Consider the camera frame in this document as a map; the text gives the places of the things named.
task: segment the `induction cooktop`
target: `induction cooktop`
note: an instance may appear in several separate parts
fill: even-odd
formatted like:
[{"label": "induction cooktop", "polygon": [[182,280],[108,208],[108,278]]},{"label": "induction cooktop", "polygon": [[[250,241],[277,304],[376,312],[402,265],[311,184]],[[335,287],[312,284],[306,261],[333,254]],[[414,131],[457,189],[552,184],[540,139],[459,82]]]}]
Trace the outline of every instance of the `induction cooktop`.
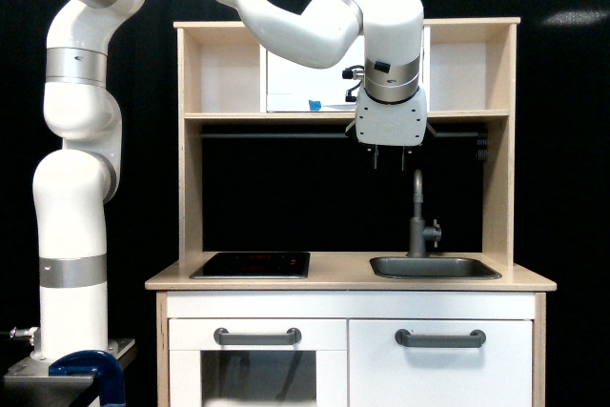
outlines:
[{"label": "induction cooktop", "polygon": [[307,278],[307,252],[220,252],[191,278]]}]

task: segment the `sink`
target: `sink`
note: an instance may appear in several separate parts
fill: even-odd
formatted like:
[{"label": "sink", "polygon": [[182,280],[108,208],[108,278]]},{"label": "sink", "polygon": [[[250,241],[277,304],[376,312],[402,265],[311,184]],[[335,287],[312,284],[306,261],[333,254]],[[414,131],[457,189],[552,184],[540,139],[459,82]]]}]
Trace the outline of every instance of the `sink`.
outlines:
[{"label": "sink", "polygon": [[502,275],[477,259],[466,257],[374,257],[371,266],[388,278],[463,278],[492,280]]}]

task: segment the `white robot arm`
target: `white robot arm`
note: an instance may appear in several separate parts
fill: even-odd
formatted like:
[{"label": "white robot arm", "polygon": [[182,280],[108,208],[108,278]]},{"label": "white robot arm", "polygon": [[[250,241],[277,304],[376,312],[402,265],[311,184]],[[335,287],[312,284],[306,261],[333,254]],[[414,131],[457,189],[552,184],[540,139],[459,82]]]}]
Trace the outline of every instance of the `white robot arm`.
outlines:
[{"label": "white robot arm", "polygon": [[421,143],[427,110],[418,84],[423,31],[419,0],[313,0],[300,15],[267,0],[216,1],[235,8],[267,50],[311,68],[336,64],[363,34],[358,140],[375,145]]},{"label": "white robot arm", "polygon": [[[370,145],[421,142],[426,97],[418,84],[419,0],[313,0],[300,15],[267,0],[216,1],[235,8],[267,50],[311,68],[333,66],[363,34],[357,139]],[[143,2],[71,0],[49,32],[45,119],[64,141],[33,181],[46,359],[107,347],[103,204],[118,185],[121,119],[105,88],[106,55],[114,31]]]}]

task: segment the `drawer handle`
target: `drawer handle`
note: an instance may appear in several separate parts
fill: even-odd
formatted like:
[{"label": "drawer handle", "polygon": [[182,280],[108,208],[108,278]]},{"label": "drawer handle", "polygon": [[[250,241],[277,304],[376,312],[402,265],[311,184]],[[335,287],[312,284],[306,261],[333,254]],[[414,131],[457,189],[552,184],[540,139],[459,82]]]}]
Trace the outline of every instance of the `drawer handle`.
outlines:
[{"label": "drawer handle", "polygon": [[286,334],[231,334],[218,328],[213,339],[218,345],[295,345],[301,341],[301,332],[290,328]]},{"label": "drawer handle", "polygon": [[480,348],[487,336],[475,329],[469,336],[412,336],[406,329],[395,334],[396,343],[403,347],[415,348]]}]

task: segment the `gray faucet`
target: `gray faucet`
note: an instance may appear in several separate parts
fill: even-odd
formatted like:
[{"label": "gray faucet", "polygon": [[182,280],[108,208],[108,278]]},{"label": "gray faucet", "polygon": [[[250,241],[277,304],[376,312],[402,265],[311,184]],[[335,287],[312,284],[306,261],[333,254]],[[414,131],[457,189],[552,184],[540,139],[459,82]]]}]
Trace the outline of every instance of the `gray faucet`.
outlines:
[{"label": "gray faucet", "polygon": [[413,175],[413,217],[409,222],[409,253],[408,257],[428,257],[426,241],[434,241],[435,247],[440,240],[440,226],[434,220],[433,226],[426,226],[426,220],[421,217],[421,204],[423,203],[423,185],[421,170]]}]

